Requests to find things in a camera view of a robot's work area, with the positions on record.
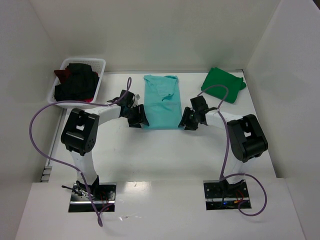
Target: white table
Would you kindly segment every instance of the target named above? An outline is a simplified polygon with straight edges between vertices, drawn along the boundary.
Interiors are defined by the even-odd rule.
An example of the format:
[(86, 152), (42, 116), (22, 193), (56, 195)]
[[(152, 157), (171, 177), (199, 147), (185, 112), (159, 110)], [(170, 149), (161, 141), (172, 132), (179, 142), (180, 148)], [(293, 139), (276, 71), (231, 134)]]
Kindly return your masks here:
[[(182, 108), (200, 92), (206, 73), (177, 73)], [(234, 73), (243, 77), (241, 72)], [(144, 74), (106, 74), (99, 102), (119, 96), (132, 77), (131, 92), (144, 102)], [(219, 100), (205, 95), (210, 107)], [(224, 112), (256, 114), (247, 88)], [(60, 142), (61, 124), (52, 156), (72, 163)], [(129, 128), (126, 119), (112, 120), (98, 130), (93, 160), (101, 182), (116, 182), (115, 212), (102, 215), (99, 227), (93, 212), (68, 213), (76, 172), (52, 164), (49, 183), (34, 183), (17, 232), (17, 240), (303, 240), (304, 235), (284, 179), (276, 178), (268, 152), (257, 158), (250, 173), (268, 194), (265, 211), (246, 217), (235, 210), (206, 210), (203, 181), (217, 180), (226, 147), (223, 130), (200, 125), (197, 131)], [(247, 179), (252, 209), (264, 203), (263, 193)]]
[[(70, 191), (59, 183), (34, 183), (16, 240), (303, 240), (304, 235), (284, 179), (260, 178), (268, 194), (256, 217), (234, 210), (206, 210), (203, 181), (117, 182), (115, 212), (68, 213)], [(263, 194), (247, 180), (252, 209)]]
[[(147, 73), (105, 74), (101, 83), (98, 102), (105, 103), (120, 95), (132, 78), (130, 91), (139, 94), (144, 103)], [(242, 72), (233, 73), (244, 77)], [(191, 107), (190, 99), (200, 91), (207, 73), (162, 73), (158, 76), (177, 75), (182, 111)], [(219, 99), (204, 94), (209, 107), (216, 107)], [(234, 104), (223, 103), (221, 110), (236, 115), (256, 114), (248, 88), (239, 92)], [(54, 144), (52, 156), (73, 163), (70, 153), (60, 141), (61, 129)], [(98, 128), (92, 150), (94, 167), (100, 182), (155, 181), (155, 180), (218, 180), (226, 149), (226, 133), (222, 129), (199, 125), (196, 131), (143, 130), (129, 128), (127, 119), (109, 121)], [(258, 177), (273, 177), (275, 171), (270, 155), (251, 160), (249, 173)], [(76, 179), (76, 172), (61, 164), (52, 163), (50, 183)]]

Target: white panel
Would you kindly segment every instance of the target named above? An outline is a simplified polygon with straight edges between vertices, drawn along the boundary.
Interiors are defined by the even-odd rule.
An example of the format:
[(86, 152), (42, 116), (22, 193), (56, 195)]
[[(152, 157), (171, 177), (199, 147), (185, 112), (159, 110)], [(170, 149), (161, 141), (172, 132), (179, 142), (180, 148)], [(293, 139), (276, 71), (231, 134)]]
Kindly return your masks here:
[(106, 71), (243, 69), (280, 0), (30, 0), (60, 54)]
[(310, 227), (319, 211), (309, 199), (320, 181), (319, 64), (320, 10), (312, 0), (283, 0), (245, 70), (273, 165), (280, 177), (295, 178), (289, 188), (308, 240), (320, 234)]
[[(248, 179), (252, 209), (264, 204), (259, 185)], [(206, 210), (202, 181), (118, 182), (115, 212), (68, 213), (70, 191), (57, 183), (34, 183), (16, 240), (303, 240), (284, 179), (261, 179), (268, 193), (256, 217), (235, 210)]]
[[(14, 239), (31, 184), (41, 179), (45, 159), (28, 135), (33, 114), (46, 104), (53, 70), (59, 68), (52, 42), (27, 0), (0, 2), (0, 239)], [(48, 151), (60, 110), (47, 110), (34, 126)]]

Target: green cloth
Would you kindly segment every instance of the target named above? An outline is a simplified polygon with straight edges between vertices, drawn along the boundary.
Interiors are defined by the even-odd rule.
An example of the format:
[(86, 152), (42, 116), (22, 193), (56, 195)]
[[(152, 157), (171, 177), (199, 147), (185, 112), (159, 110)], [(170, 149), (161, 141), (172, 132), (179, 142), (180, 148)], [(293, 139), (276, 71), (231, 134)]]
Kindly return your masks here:
[[(210, 69), (204, 83), (202, 84), (201, 90), (203, 91), (206, 88), (217, 84), (224, 85), (229, 89), (229, 94), (225, 101), (231, 104), (236, 101), (238, 92), (247, 86), (246, 83), (244, 83), (243, 77), (236, 77), (215, 67)], [(223, 87), (213, 87), (205, 91), (205, 93), (218, 99), (223, 99), (226, 95), (226, 89)]]

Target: wire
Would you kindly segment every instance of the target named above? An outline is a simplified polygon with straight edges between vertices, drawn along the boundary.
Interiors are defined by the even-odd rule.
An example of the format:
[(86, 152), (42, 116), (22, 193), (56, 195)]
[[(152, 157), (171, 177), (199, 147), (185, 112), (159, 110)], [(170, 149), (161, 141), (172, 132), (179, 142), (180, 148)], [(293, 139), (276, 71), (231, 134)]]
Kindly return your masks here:
[(104, 207), (100, 210), (98, 216), (100, 217), (100, 215), (101, 215), (105, 210), (108, 210), (108, 208), (109, 208), (110, 206), (112, 206), (112, 205), (113, 205), (113, 203), (108, 203), (106, 206), (104, 206)]
[(74, 191), (74, 189), (73, 189), (73, 188), (68, 187), (68, 186), (65, 186), (65, 185), (62, 185), (61, 187), (62, 187), (63, 189), (69, 189), (69, 190), (71, 190), (72, 192)]
[(243, 215), (249, 216), (249, 217), (254, 217), (254, 216), (257, 216), (257, 215), (261, 214), (265, 210), (265, 208), (267, 206), (267, 201), (268, 201), (267, 193), (266, 193), (266, 190), (265, 190), (264, 186), (262, 186), (261, 182), (256, 177), (254, 177), (254, 176), (252, 176), (251, 174), (248, 174), (248, 173), (233, 173), (233, 174), (230, 174), (228, 176), (223, 177), (223, 179), (221, 179), (221, 181), (226, 180), (226, 179), (231, 178), (231, 177), (234, 177), (234, 176), (248, 176), (250, 178), (253, 178), (259, 184), (259, 186), (261, 187), (261, 189), (263, 191), (263, 195), (264, 195), (264, 204), (263, 204), (263, 207), (260, 209), (260, 211), (258, 211), (256, 213), (253, 213), (253, 214), (248, 214), (248, 213), (243, 212), (240, 209), (240, 206), (243, 203), (246, 203), (246, 202), (249, 201), (249, 200), (243, 200), (238, 204), (238, 210), (240, 211), (240, 213), (242, 213)]
[(241, 200), (240, 201), (243, 201), (244, 199), (245, 199), (245, 196), (244, 196), (244, 194), (238, 189), (238, 192), (241, 194), (241, 196), (242, 196), (242, 198), (241, 198)]
[(224, 116), (222, 115), (222, 113), (220, 112), (220, 107), (222, 105), (222, 103), (225, 101), (225, 99), (227, 98), (228, 94), (229, 94), (229, 89), (224, 86), (224, 85), (221, 85), (221, 84), (216, 84), (216, 85), (212, 85), (212, 86), (209, 86), (207, 87), (205, 90), (201, 91), (198, 95), (200, 96), (201, 94), (203, 94), (204, 92), (206, 92), (207, 90), (209, 89), (212, 89), (212, 88), (217, 88), (217, 87), (221, 87), (221, 88), (224, 88), (226, 90), (226, 93), (224, 95), (224, 97), (222, 98), (222, 100), (220, 101), (218, 107), (217, 107), (217, 110), (218, 110), (218, 114), (220, 116), (220, 118), (222, 119), (223, 121), (223, 125), (224, 125), (224, 128), (225, 128), (225, 132), (226, 132), (226, 148), (225, 148), (225, 154), (224, 154), (224, 159), (223, 159), (223, 164), (222, 164), (222, 168), (221, 168), (221, 172), (220, 172), (220, 178), (219, 178), (219, 181), (223, 181), (223, 180), (226, 180), (228, 178), (231, 178), (231, 177), (235, 177), (235, 176), (248, 176), (248, 177), (251, 177), (253, 178), (261, 187), (262, 191), (263, 191), (263, 194), (264, 194), (264, 204), (263, 204), (263, 207), (261, 208), (260, 211), (256, 212), (256, 213), (253, 213), (253, 214), (248, 214), (248, 213), (245, 213), (243, 212), (241, 209), (240, 209), (240, 206), (245, 203), (245, 202), (248, 202), (248, 200), (243, 200), (241, 201), (239, 204), (238, 204), (238, 210), (240, 211), (240, 213), (242, 213), (243, 215), (245, 216), (249, 216), (249, 217), (254, 217), (254, 216), (257, 216), (259, 214), (261, 214), (266, 206), (267, 206), (267, 201), (268, 201), (268, 198), (267, 198), (267, 193), (266, 193), (266, 190), (264, 188), (264, 186), (261, 184), (261, 182), (254, 176), (252, 176), (251, 174), (247, 174), (247, 173), (233, 173), (233, 174), (230, 174), (230, 175), (227, 175), (227, 176), (224, 176), (224, 173), (225, 173), (225, 168), (226, 168), (226, 165), (227, 165), (227, 159), (228, 159), (228, 153), (229, 153), (229, 148), (230, 148), (230, 136), (229, 136), (229, 131), (228, 131), (228, 125), (227, 125), (227, 121), (226, 119), (224, 118)]
[(101, 193), (100, 193), (100, 198), (101, 198), (101, 202), (102, 202), (102, 207), (104, 207), (104, 206), (105, 206), (105, 204), (104, 204), (104, 200), (103, 200), (103, 198), (102, 198)]
[(126, 91), (124, 92), (124, 94), (123, 94), (121, 97), (119, 97), (116, 101), (114, 101), (114, 102), (112, 102), (112, 103), (110, 103), (110, 104), (91, 103), (91, 102), (75, 101), (75, 100), (70, 100), (70, 101), (57, 101), (57, 102), (50, 103), (50, 104), (48, 104), (48, 105), (40, 108), (40, 109), (34, 114), (34, 116), (32, 117), (32, 119), (31, 119), (31, 121), (30, 121), (30, 124), (29, 124), (29, 137), (30, 137), (30, 140), (31, 140), (31, 143), (32, 143), (33, 147), (35, 148), (35, 150), (36, 150), (38, 153), (40, 153), (40, 154), (41, 154), (43, 157), (45, 157), (46, 159), (50, 159), (50, 160), (52, 160), (52, 161), (54, 161), (54, 162), (57, 162), (57, 163), (66, 165), (66, 166), (68, 166), (68, 167), (70, 167), (70, 168), (75, 169), (76, 171), (78, 171), (78, 172), (80, 173), (80, 175), (81, 175), (81, 177), (82, 177), (82, 179), (83, 179), (83, 183), (84, 183), (85, 189), (86, 189), (86, 191), (87, 191), (87, 193), (88, 193), (88, 197), (89, 197), (89, 200), (90, 200), (90, 202), (91, 202), (92, 208), (93, 208), (95, 214), (97, 215), (97, 221), (98, 221), (98, 224), (99, 224), (100, 227), (103, 226), (103, 223), (102, 223), (102, 220), (101, 220), (100, 215), (101, 215), (102, 209), (104, 209), (104, 208), (102, 208), (101, 211), (98, 212), (98, 210), (97, 210), (97, 208), (96, 208), (96, 206), (95, 206), (95, 204), (94, 204), (93, 198), (92, 198), (92, 196), (91, 196), (90, 188), (89, 188), (89, 186), (88, 186), (88, 184), (87, 184), (85, 175), (81, 172), (81, 170), (80, 170), (78, 167), (73, 166), (73, 165), (70, 164), (70, 163), (67, 163), (67, 162), (64, 162), (64, 161), (55, 159), (55, 158), (53, 158), (53, 157), (45, 154), (43, 151), (41, 151), (41, 150), (38, 148), (38, 146), (36, 145), (36, 143), (35, 143), (34, 137), (33, 137), (33, 135), (32, 135), (32, 127), (33, 127), (33, 124), (34, 124), (34, 121), (35, 121), (36, 117), (37, 117), (43, 110), (45, 110), (45, 109), (47, 109), (47, 108), (49, 108), (49, 107), (51, 107), (51, 106), (53, 106), (53, 105), (58, 105), (58, 104), (63, 104), (63, 103), (80, 103), (80, 104), (86, 104), (86, 105), (92, 105), (92, 106), (100, 106), (100, 107), (109, 107), (109, 106), (115, 105), (115, 104), (117, 104), (119, 101), (121, 101), (121, 100), (128, 94), (129, 89), (130, 89), (130, 87), (131, 87), (131, 83), (132, 83), (132, 79), (131, 79), (131, 77), (129, 77), (128, 80), (127, 80), (127, 82), (126, 82)]
[(224, 205), (224, 201), (225, 201), (225, 192), (223, 191), (223, 192), (222, 192), (221, 205), (220, 205), (219, 209), (221, 209), (221, 208), (222, 208), (222, 206)]

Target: metal base plate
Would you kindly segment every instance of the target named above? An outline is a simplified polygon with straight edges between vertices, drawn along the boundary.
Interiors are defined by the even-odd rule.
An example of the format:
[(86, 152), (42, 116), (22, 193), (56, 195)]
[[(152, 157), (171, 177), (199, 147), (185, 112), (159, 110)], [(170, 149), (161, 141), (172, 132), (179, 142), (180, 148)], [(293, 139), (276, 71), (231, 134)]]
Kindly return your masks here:
[[(98, 211), (100, 211), (106, 204), (113, 204), (105, 210), (105, 212), (115, 211), (116, 200), (116, 184), (115, 183), (100, 183), (101, 198), (95, 199), (94, 205)], [(74, 192), (71, 193), (69, 213), (86, 213), (94, 212), (91, 202), (85, 196), (78, 196)]]
[(243, 202), (240, 208), (251, 209), (248, 187), (245, 181), (224, 199), (222, 199), (223, 193), (221, 192), (219, 181), (204, 181), (203, 187), (207, 210), (237, 209), (238, 204), (243, 200), (247, 201)]

